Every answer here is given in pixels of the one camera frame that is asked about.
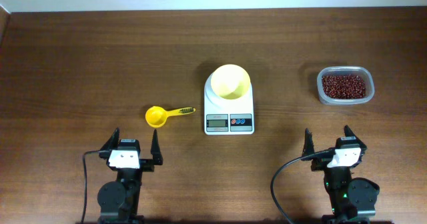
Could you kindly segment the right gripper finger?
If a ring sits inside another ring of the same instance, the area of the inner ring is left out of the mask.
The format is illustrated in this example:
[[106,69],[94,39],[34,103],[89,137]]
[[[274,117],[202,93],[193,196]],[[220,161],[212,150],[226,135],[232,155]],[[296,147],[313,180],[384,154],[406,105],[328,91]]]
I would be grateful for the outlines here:
[[304,132],[304,146],[302,151],[302,161],[310,161],[312,158],[310,155],[313,155],[314,151],[314,142],[312,140],[312,133],[308,128]]
[[353,137],[354,140],[359,144],[361,150],[366,151],[367,150],[367,146],[364,144],[363,141],[361,141],[355,134],[354,132],[350,129],[350,127],[348,125],[344,126],[344,135],[346,137]]

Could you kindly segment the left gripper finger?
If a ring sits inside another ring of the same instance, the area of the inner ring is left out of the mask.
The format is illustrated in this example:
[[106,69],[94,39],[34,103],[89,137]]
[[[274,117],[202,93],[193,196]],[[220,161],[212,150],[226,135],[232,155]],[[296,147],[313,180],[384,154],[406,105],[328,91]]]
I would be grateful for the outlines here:
[[159,147],[159,140],[156,129],[153,131],[150,153],[152,155],[154,165],[163,165],[163,155],[161,154],[161,149]]
[[116,127],[111,137],[101,147],[100,151],[111,151],[117,147],[119,143],[119,127]]

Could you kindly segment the yellow measuring scoop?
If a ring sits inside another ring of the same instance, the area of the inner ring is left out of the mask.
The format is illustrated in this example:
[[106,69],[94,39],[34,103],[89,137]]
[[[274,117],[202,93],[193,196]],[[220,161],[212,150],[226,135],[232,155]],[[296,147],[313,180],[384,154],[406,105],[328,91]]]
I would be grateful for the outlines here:
[[153,128],[160,128],[165,125],[169,117],[189,115],[195,112],[195,107],[182,107],[166,111],[163,107],[153,106],[146,111],[145,120],[149,126]]

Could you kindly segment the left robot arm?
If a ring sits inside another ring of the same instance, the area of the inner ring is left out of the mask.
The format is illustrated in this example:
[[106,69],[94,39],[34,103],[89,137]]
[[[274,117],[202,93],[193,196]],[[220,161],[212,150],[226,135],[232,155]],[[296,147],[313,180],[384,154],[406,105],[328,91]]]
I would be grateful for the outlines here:
[[115,181],[104,184],[97,194],[101,209],[98,223],[144,223],[144,217],[137,214],[142,175],[163,164],[157,131],[153,132],[150,153],[150,159],[142,159],[139,141],[120,139],[119,129],[101,147],[99,157],[106,160],[106,165],[117,176]]

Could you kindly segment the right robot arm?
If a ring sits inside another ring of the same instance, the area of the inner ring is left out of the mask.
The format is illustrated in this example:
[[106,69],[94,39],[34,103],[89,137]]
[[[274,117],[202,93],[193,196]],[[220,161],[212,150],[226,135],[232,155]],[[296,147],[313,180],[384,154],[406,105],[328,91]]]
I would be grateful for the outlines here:
[[375,216],[380,187],[365,178],[353,178],[352,169],[362,162],[367,146],[349,126],[336,144],[323,151],[314,151],[309,130],[305,130],[302,160],[311,163],[312,171],[324,173],[324,188],[330,197],[331,215],[323,215],[322,223],[369,223]]

